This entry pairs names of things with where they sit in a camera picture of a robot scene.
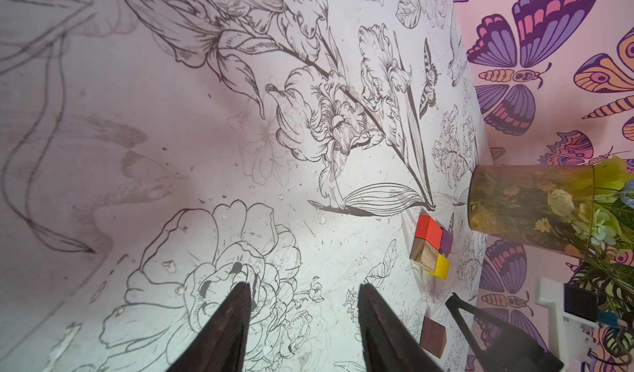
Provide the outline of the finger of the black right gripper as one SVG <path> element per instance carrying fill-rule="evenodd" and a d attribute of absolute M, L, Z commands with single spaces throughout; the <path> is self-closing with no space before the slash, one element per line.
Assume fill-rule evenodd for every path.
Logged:
<path fill-rule="evenodd" d="M 484 371 L 563 370 L 564 363 L 560 359 L 510 322 L 469 304 L 457 294 L 452 294 L 445 305 Z M 481 325 L 484 347 L 480 347 L 463 313 L 472 315 Z"/>

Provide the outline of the brown wooden block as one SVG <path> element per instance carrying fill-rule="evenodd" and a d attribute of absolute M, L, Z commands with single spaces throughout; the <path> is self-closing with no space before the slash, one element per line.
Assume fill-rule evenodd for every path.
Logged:
<path fill-rule="evenodd" d="M 426 271 L 434 273 L 438 263 L 439 252 L 427 240 L 415 238 L 409 254 L 411 261 L 422 266 Z"/>

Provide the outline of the red rectangular block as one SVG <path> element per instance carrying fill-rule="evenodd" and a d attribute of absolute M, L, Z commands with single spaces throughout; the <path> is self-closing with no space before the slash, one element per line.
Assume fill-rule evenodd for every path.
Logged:
<path fill-rule="evenodd" d="M 440 251 L 442 244 L 442 228 L 429 215 L 419 215 L 414 237 L 422 239 L 433 246 L 434 249 Z"/>

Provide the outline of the yellow rectangular block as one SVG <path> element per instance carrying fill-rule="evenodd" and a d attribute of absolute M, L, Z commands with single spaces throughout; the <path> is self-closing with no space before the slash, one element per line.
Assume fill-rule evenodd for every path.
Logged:
<path fill-rule="evenodd" d="M 439 279 L 447 279 L 449 267 L 449 260 L 442 254 L 438 254 L 436 265 L 432 271 L 429 271 L 429 273 Z"/>

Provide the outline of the purple block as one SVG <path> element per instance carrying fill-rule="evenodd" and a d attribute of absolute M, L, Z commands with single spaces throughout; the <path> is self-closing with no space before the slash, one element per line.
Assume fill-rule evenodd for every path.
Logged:
<path fill-rule="evenodd" d="M 448 256 L 452 251 L 453 245 L 453 235 L 451 232 L 447 231 L 447 229 L 442 228 L 442 236 L 439 252 L 444 256 Z"/>

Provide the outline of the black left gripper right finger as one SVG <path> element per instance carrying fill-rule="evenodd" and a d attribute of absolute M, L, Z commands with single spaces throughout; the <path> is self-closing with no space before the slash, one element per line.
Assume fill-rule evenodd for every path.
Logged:
<path fill-rule="evenodd" d="M 358 320 L 367 371 L 441 370 L 371 284 L 359 287 Z"/>

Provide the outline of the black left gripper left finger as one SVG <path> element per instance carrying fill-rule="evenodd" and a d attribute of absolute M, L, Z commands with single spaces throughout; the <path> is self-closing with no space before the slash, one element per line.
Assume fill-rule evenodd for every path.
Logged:
<path fill-rule="evenodd" d="M 240 372 L 251 309 L 250 285 L 239 282 L 168 372 Z"/>

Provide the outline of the dark red triangle block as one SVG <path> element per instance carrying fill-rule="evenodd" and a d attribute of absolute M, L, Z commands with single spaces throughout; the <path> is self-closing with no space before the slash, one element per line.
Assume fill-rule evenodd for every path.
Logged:
<path fill-rule="evenodd" d="M 444 325 L 429 317 L 424 318 L 419 338 L 419 346 L 436 358 L 441 359 L 447 344 L 447 333 Z"/>

